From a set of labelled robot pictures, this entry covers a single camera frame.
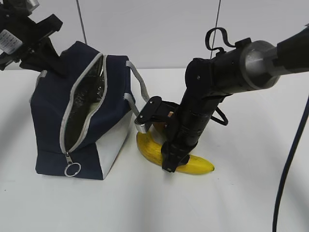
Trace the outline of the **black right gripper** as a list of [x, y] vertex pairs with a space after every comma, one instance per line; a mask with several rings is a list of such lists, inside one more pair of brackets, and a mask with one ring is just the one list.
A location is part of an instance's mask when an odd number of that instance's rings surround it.
[[[153, 122], [165, 122], [164, 137], [156, 131]], [[159, 96], [151, 97], [135, 119], [138, 132], [150, 132], [162, 145], [161, 168], [170, 173], [189, 162], [191, 151], [198, 144], [207, 123], [207, 100], [192, 96], [184, 96], [180, 104], [164, 101]]]

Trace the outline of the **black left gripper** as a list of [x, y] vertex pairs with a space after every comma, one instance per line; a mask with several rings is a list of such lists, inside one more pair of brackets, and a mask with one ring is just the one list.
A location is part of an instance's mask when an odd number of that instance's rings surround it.
[[50, 40], [63, 22], [54, 14], [34, 22], [30, 15], [39, 5], [37, 0], [0, 2], [0, 69], [15, 62], [22, 69], [50, 70], [66, 77], [68, 69]]

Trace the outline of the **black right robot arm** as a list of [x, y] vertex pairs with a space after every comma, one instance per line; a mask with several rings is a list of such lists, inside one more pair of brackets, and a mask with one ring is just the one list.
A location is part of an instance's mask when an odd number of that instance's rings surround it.
[[214, 165], [193, 156], [207, 123], [227, 125], [219, 104], [236, 93], [268, 89], [282, 75], [309, 70], [309, 30], [272, 45], [246, 38], [230, 51], [216, 48], [211, 59], [194, 58], [185, 70], [186, 90], [179, 104], [151, 97], [135, 119], [137, 146], [141, 154], [163, 170], [207, 174]]

